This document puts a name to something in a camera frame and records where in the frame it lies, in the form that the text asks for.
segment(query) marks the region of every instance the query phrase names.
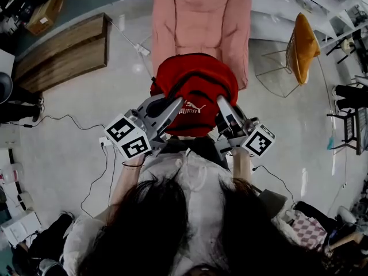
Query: white floor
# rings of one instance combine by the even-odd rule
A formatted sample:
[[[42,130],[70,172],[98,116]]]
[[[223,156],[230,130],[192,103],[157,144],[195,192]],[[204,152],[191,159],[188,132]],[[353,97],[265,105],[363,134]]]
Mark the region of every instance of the white floor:
[[[128,20],[125,34],[134,43],[141,42],[151,33],[150,20],[149,16]],[[151,39],[143,45],[150,49]],[[349,208],[359,193],[368,171],[368,155],[356,156],[351,149],[343,149],[334,155],[333,151],[327,150],[332,135],[331,119],[326,117],[330,106],[317,59],[310,67],[309,83],[299,87],[287,99],[272,95],[256,79],[255,72],[278,67],[274,60],[260,55],[285,47],[285,44],[270,41],[250,41],[249,87],[239,93],[238,104],[247,116],[259,117],[277,136],[269,152],[252,161],[255,166],[262,164],[283,179],[295,201],[303,200],[324,213],[331,208],[329,215],[333,216],[339,205]],[[361,74],[353,58],[337,66],[335,57],[342,56],[339,52],[328,57],[320,56],[330,97],[333,85],[346,84],[354,74]],[[149,58],[145,60],[151,68]],[[70,114],[83,127],[108,124],[116,115],[136,108],[149,96],[150,76],[144,69],[133,72],[135,64],[141,64],[136,51],[116,29],[111,28],[108,66],[46,91],[44,115],[61,117]],[[285,71],[276,72],[272,77],[274,82],[290,80],[289,84],[296,83]],[[342,139],[342,124],[337,123],[337,126],[335,145]],[[16,159],[25,168],[22,184],[30,192],[45,226],[50,225],[61,210],[82,213],[80,204],[88,194],[91,182],[105,168],[105,156],[98,142],[103,135],[101,128],[81,131],[67,118],[61,121],[46,119],[33,129],[21,128],[21,147],[16,150]],[[92,215],[104,210],[108,204],[113,160],[113,149],[109,148],[108,170],[93,185],[90,197],[83,204]],[[114,183],[120,174],[121,162],[119,156]],[[258,188],[290,198],[282,182],[264,169],[258,169],[252,177]]]

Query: pink armchair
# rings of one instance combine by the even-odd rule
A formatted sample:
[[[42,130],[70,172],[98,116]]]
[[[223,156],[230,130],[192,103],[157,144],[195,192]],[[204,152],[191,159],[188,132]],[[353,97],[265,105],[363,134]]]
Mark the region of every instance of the pink armchair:
[[[246,88],[250,11],[251,0],[154,0],[154,74],[171,56],[201,52],[225,63]]]

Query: electrical outlet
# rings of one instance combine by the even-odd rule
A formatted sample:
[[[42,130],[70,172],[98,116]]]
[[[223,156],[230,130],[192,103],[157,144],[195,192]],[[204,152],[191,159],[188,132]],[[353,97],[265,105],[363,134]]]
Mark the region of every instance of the electrical outlet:
[[[104,147],[112,145],[111,141],[106,136],[105,137],[100,137],[98,139],[98,142],[100,144],[102,144],[102,146],[104,146]]]

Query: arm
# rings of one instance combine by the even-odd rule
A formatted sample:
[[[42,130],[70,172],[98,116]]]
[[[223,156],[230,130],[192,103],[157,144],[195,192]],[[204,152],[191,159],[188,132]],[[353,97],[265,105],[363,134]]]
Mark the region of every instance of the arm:
[[[121,170],[121,174],[119,176],[119,180],[117,181],[115,189],[113,191],[110,205],[102,213],[97,215],[95,217],[96,219],[99,219],[106,223],[109,221],[111,215],[113,215],[113,213],[117,209],[124,195],[129,191],[130,188],[132,188],[134,185],[138,183],[138,178],[141,169],[139,165],[143,164],[144,157],[145,155],[140,155],[137,158],[131,159],[124,163]]]
[[[111,197],[111,205],[117,205],[121,202],[124,195],[130,188],[138,183],[141,165],[144,162],[144,155],[131,159],[124,163],[119,180],[117,181],[113,195]]]
[[[234,148],[232,151],[234,159],[234,178],[251,180],[251,160],[249,152],[244,148]]]

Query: white shirt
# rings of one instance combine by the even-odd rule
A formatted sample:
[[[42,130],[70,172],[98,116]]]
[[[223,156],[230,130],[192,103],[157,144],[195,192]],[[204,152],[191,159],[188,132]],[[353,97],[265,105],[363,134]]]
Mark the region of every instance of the white shirt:
[[[212,163],[194,152],[186,155],[161,154],[149,156],[144,162],[139,182],[152,179],[171,178],[178,173],[176,181],[182,187],[188,209],[191,237],[188,249],[178,251],[173,276],[180,276],[192,267],[213,260],[213,250],[219,235],[223,217],[223,199],[220,180],[233,187],[230,171]],[[90,251],[103,223],[92,218],[75,223],[64,247],[64,268],[69,276],[75,276],[79,262]]]

